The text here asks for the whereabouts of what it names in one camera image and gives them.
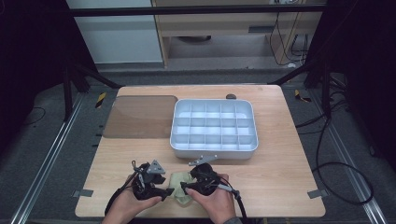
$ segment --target aluminum rail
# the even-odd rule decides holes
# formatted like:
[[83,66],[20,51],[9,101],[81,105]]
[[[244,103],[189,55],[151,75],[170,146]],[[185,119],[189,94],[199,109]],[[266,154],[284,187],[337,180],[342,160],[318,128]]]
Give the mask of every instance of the aluminum rail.
[[69,134],[74,121],[76,120],[83,99],[84,99],[84,94],[79,93],[74,105],[75,108],[74,112],[72,113],[69,120],[65,121],[64,124],[62,125],[61,130],[58,132],[58,135],[56,136],[49,150],[49,153],[47,154],[46,159],[44,159],[44,162],[41,165],[40,170],[35,176],[35,180],[33,181],[29,190],[25,194],[20,206],[18,207],[17,211],[14,213],[10,223],[22,224],[25,223],[27,218],[29,217],[32,208],[35,205],[35,201],[37,200],[38,195],[43,189],[47,177],[50,174],[52,166],[55,163],[56,158],[58,157],[62,149],[62,146],[64,145],[64,141],[67,135]]

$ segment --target white wall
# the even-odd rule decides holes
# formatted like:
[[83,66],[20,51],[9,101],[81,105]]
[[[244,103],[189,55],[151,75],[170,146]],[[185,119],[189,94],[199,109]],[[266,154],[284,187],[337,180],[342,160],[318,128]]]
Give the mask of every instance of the white wall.
[[[67,0],[70,8],[151,7],[149,0]],[[78,27],[95,63],[162,63],[153,16],[81,17]]]

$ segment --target human hand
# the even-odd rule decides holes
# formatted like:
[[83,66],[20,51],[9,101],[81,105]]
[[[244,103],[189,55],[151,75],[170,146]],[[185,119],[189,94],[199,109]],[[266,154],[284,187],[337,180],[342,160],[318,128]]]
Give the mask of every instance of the human hand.
[[137,200],[132,191],[131,185],[134,180],[132,179],[125,190],[114,200],[110,209],[108,210],[103,224],[124,224],[130,222],[141,211],[154,206],[161,201],[161,197],[153,197],[147,200]]
[[[222,174],[219,176],[228,181],[228,175]],[[194,189],[186,189],[186,192],[206,210],[215,224],[223,224],[225,221],[236,217],[231,192],[225,189],[216,189],[209,196],[202,195]]]

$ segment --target cable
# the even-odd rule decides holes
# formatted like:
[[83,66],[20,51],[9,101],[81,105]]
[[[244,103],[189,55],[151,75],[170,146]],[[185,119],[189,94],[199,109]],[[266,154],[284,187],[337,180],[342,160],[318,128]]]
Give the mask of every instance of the cable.
[[[311,133],[320,133],[321,131],[316,131],[316,132],[311,132]],[[298,134],[300,134],[300,135],[303,135],[303,134],[311,134],[311,133],[298,133]]]
[[239,190],[235,190],[233,188],[233,186],[231,186],[230,182],[227,179],[225,179],[223,177],[221,177],[221,179],[224,180],[226,182],[226,184],[228,186],[230,186],[230,188],[233,190],[232,194],[235,197],[236,201],[238,202],[239,208],[241,209],[243,223],[248,224],[248,215],[247,215],[247,212],[245,210],[245,206],[242,203],[242,198],[241,198],[241,195],[239,194]]
[[[288,54],[286,53],[285,44],[283,43],[282,35],[280,34],[280,30],[279,30],[279,22],[278,22],[278,20],[279,20],[279,12],[276,13],[276,21],[275,21],[274,29],[273,29],[273,31],[272,31],[272,33],[270,35],[270,48],[271,48],[271,51],[273,52],[273,55],[275,57],[275,52],[274,52],[274,49],[272,47],[272,36],[273,36],[273,33],[274,33],[275,29],[277,29],[277,32],[279,34],[280,43],[282,44],[283,53],[285,54],[286,58],[290,60],[289,63],[296,63],[296,62],[298,62],[298,60],[294,60],[294,59],[289,58]],[[279,63],[276,60],[276,57],[275,57],[275,62],[276,62],[277,65],[287,65],[287,64],[289,64],[289,63]]]
[[[341,101],[335,103],[334,105],[332,105],[332,106],[331,106],[332,112],[337,111],[339,108],[337,108],[337,109],[335,109],[335,108],[336,108],[337,106],[339,106],[339,105],[342,105],[342,104],[346,103],[346,102],[347,102],[347,101],[345,101],[345,100],[341,100]],[[297,125],[295,125],[295,127],[296,127],[296,128],[302,128],[302,127],[304,127],[304,126],[313,124],[313,123],[317,122],[318,120],[320,120],[321,118],[323,118],[323,117],[325,117],[325,116],[326,116],[325,114],[321,114],[321,115],[317,116],[316,118],[309,119],[309,120],[307,120],[306,122],[301,123],[301,124],[297,124]]]
[[136,168],[136,161],[132,161],[132,166],[134,167],[134,173],[133,173],[131,176],[129,176],[129,178],[125,181],[125,184],[122,185],[122,187],[120,188],[120,189],[122,189],[122,190],[128,188],[127,186],[128,186],[128,184],[129,184],[129,182],[131,182],[131,180],[133,180],[134,177],[135,177],[136,174],[137,174],[136,169],[138,169],[138,168]]
[[[322,130],[321,130],[320,137],[319,137],[319,140],[318,140],[317,154],[316,154],[316,157],[315,157],[316,166],[317,166],[317,167],[314,168],[314,169],[312,169],[312,172],[317,172],[317,173],[318,173],[318,177],[319,177],[320,181],[322,182],[322,184],[326,187],[326,189],[327,189],[329,192],[331,192],[331,193],[332,193],[335,197],[337,197],[338,199],[340,199],[340,200],[342,200],[342,201],[344,201],[344,202],[346,202],[346,203],[351,203],[351,204],[355,204],[355,205],[363,205],[363,204],[366,204],[366,203],[370,202],[370,201],[373,199],[373,197],[374,197],[374,188],[373,188],[373,185],[370,183],[370,181],[368,180],[368,178],[367,178],[366,175],[364,175],[361,171],[359,171],[359,170],[356,169],[355,167],[353,167],[353,166],[351,166],[351,165],[349,165],[349,164],[343,163],[343,162],[339,162],[339,161],[330,161],[330,162],[325,162],[325,163],[322,163],[321,165],[319,165],[319,162],[318,162],[318,155],[319,155],[320,144],[321,144],[321,141],[322,141],[322,138],[323,138],[324,131],[326,130],[326,127],[329,125],[330,121],[331,121],[331,119],[326,119],[325,125],[323,125],[323,128],[322,128]],[[333,189],[331,189],[331,188],[326,184],[326,182],[323,180],[323,177],[322,177],[321,172],[320,172],[320,168],[322,168],[322,167],[324,167],[324,166],[328,166],[328,165],[343,165],[343,166],[346,166],[346,167],[348,167],[349,169],[352,169],[352,170],[354,170],[355,172],[357,172],[359,175],[361,175],[361,176],[363,177],[364,181],[367,183],[367,185],[368,185],[368,187],[369,187],[369,189],[370,189],[370,196],[369,196],[367,199],[365,199],[364,201],[362,201],[362,202],[356,202],[356,201],[349,200],[349,199],[347,199],[347,198],[341,196],[340,194],[336,193]]]
[[304,47],[303,53],[301,55],[300,64],[303,65],[305,63],[306,56],[308,55],[308,35],[304,37]]
[[43,107],[35,106],[35,107],[33,107],[33,109],[41,109],[43,111],[43,114],[41,115],[40,118],[38,118],[38,119],[36,119],[34,121],[31,121],[31,122],[23,123],[23,125],[35,124],[35,123],[39,122],[40,120],[42,120],[44,118],[44,116],[46,116],[47,112],[46,112],[46,109],[44,109]]
[[293,39],[293,42],[291,42],[290,52],[294,56],[301,57],[302,53],[306,53],[306,52],[308,52],[308,50],[304,49],[304,48],[303,49],[294,49],[294,45],[296,43],[297,37],[298,37],[298,35],[295,35],[294,39]]

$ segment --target wooden table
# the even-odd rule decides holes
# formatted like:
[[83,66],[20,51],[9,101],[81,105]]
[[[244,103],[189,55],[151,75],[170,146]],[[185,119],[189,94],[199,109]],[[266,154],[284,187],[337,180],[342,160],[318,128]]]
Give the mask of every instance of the wooden table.
[[[121,88],[118,96],[175,95],[178,99],[224,99],[229,93],[251,102],[259,146],[249,160],[212,161],[213,169],[228,174],[240,190],[248,217],[321,217],[325,208],[321,198],[310,199],[308,191],[317,189],[300,139],[294,127],[282,90],[270,85],[216,86],[139,86]],[[166,170],[166,188],[170,174],[189,171],[188,159],[174,155],[169,138],[132,139],[102,137],[84,189],[91,197],[80,197],[79,217],[102,217],[106,204],[130,175],[131,161],[136,165],[158,160]],[[240,209],[235,203],[238,216]],[[196,203],[181,206],[174,199],[143,211],[140,217],[207,217]]]

